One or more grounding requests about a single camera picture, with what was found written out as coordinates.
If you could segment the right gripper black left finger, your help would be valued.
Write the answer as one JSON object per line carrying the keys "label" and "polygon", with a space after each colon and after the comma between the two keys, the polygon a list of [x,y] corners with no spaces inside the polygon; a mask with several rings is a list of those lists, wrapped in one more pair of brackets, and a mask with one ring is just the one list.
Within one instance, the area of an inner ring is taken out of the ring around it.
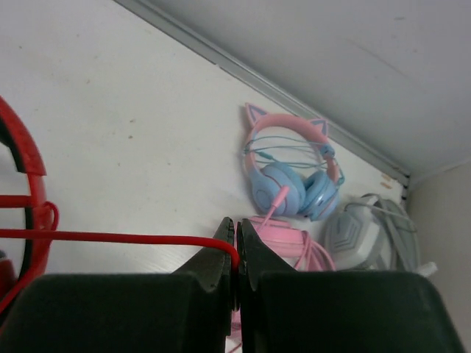
{"label": "right gripper black left finger", "polygon": [[170,274],[49,274],[25,287],[3,352],[223,352],[230,256],[203,248]]}

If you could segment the red black headphones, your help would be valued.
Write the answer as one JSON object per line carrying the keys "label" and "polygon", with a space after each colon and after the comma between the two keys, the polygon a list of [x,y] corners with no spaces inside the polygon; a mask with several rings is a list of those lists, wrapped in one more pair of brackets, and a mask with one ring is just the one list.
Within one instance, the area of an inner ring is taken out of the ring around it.
{"label": "red black headphones", "polygon": [[[10,150],[16,171],[26,183],[19,194],[1,195],[1,208],[24,211],[25,230],[55,230],[59,212],[47,200],[42,157],[29,130],[4,99],[1,100],[1,145]],[[7,316],[24,287],[44,273],[50,246],[49,240],[27,238],[17,274],[11,260],[1,260],[1,319]]]}

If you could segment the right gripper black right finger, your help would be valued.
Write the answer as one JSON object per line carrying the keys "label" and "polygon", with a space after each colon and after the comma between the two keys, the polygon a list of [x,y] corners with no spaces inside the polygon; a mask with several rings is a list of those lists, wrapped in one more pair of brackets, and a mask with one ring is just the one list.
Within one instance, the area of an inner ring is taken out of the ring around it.
{"label": "right gripper black right finger", "polygon": [[244,352],[462,352],[431,282],[404,271],[296,271],[237,226]]}

